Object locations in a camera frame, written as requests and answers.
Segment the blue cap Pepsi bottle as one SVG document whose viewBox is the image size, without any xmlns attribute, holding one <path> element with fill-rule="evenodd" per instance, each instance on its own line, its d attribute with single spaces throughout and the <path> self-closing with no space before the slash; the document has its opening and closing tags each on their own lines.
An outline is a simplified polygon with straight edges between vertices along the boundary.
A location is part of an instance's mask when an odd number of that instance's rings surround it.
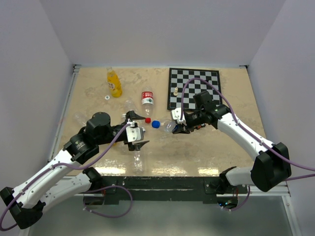
<svg viewBox="0 0 315 236">
<path fill-rule="evenodd" d="M 170 119 L 153 120 L 151 123 L 152 128 L 166 133 L 172 133 L 176 127 L 176 122 Z"/>
</svg>

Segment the yellow tea bottle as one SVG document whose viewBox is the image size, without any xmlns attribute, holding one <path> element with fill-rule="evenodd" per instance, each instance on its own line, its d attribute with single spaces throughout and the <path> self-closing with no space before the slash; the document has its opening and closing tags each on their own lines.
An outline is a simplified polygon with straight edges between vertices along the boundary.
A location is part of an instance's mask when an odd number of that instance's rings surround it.
<svg viewBox="0 0 315 236">
<path fill-rule="evenodd" d="M 112 67 L 107 67 L 107 83 L 111 92 L 111 95 L 115 98 L 122 96 L 123 90 L 120 79 L 117 73 Z"/>
</svg>

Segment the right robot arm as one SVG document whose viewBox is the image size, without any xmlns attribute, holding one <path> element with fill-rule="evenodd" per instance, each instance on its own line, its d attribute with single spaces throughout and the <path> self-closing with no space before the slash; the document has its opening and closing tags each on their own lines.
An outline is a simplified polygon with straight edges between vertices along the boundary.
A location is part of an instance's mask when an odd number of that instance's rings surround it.
<svg viewBox="0 0 315 236">
<path fill-rule="evenodd" d="M 186 113 L 182 108 L 171 111 L 176 122 L 173 134 L 189 134 L 208 124 L 233 139 L 254 161 L 252 167 L 231 167 L 220 173 L 218 189 L 231 193 L 237 185 L 254 185 L 267 192 L 291 176 L 288 148 L 255 133 L 240 121 L 226 105 L 216 105 L 207 91 L 193 97 L 197 110 Z"/>
</svg>

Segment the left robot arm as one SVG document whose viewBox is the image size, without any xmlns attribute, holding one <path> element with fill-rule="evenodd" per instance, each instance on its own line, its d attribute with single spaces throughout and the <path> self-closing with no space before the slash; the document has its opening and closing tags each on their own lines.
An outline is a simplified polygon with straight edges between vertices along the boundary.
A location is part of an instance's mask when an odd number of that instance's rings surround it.
<svg viewBox="0 0 315 236">
<path fill-rule="evenodd" d="M 63 149 L 30 179 L 12 188 L 5 187 L 0 196 L 15 225 L 26 229 L 35 224 L 45 211 L 78 193 L 98 192 L 103 178 L 86 162 L 99 153 L 99 147 L 123 142 L 129 151 L 140 150 L 146 141 L 145 129 L 138 125 L 144 117 L 128 111 L 122 124 L 112 126 L 105 112 L 98 112 L 72 136 Z"/>
</svg>

